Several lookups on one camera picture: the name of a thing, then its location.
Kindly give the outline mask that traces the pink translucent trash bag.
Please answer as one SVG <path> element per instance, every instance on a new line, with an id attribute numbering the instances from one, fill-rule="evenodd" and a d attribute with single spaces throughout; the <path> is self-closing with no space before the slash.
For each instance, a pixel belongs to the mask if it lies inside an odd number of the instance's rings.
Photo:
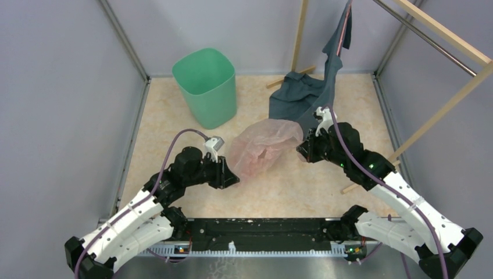
<path id="1" fill-rule="evenodd" d="M 302 141 L 303 130 L 297 122 L 264 119 L 248 126 L 231 141 L 227 164 L 244 182 L 271 168 L 282 153 Z"/>

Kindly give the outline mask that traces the green plastic trash bin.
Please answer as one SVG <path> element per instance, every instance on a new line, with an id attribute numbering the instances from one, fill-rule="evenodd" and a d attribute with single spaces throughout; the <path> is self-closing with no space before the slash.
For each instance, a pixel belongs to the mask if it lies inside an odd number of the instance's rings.
<path id="1" fill-rule="evenodd" d="M 214 48 L 192 52 L 177 61 L 172 75 L 196 121 L 212 130 L 237 113 L 235 68 Z"/>

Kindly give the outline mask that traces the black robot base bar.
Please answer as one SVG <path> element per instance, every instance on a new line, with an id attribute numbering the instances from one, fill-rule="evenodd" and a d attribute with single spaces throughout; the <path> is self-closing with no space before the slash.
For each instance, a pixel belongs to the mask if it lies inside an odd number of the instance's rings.
<path id="1" fill-rule="evenodd" d="M 188 219 L 165 244 L 175 252 L 295 254 L 336 251 L 364 255 L 370 239 L 348 221 L 331 218 Z"/>

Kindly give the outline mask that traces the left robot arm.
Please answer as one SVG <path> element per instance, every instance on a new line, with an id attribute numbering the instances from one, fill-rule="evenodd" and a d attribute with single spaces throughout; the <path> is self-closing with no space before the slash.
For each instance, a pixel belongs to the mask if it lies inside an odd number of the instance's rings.
<path id="1" fill-rule="evenodd" d="M 184 237 L 187 219 L 171 204 L 184 196 L 187 187 L 207 184 L 225 189 L 239 181 L 224 156 L 186 147 L 108 221 L 82 238 L 67 240 L 67 264 L 75 278 L 112 278 L 157 242 Z"/>

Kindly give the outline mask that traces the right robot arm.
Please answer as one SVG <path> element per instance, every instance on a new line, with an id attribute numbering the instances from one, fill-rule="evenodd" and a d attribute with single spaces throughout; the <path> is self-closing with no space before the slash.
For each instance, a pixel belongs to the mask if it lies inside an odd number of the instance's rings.
<path id="1" fill-rule="evenodd" d="M 483 240 L 476 228 L 463 228 L 431 206 L 383 155 L 365 149 L 349 123 L 311 128 L 296 150 L 309 163 L 323 160 L 341 167 L 403 219 L 394 223 L 355 205 L 341 223 L 347 239 L 375 239 L 414 260 L 430 278 L 455 278 Z"/>

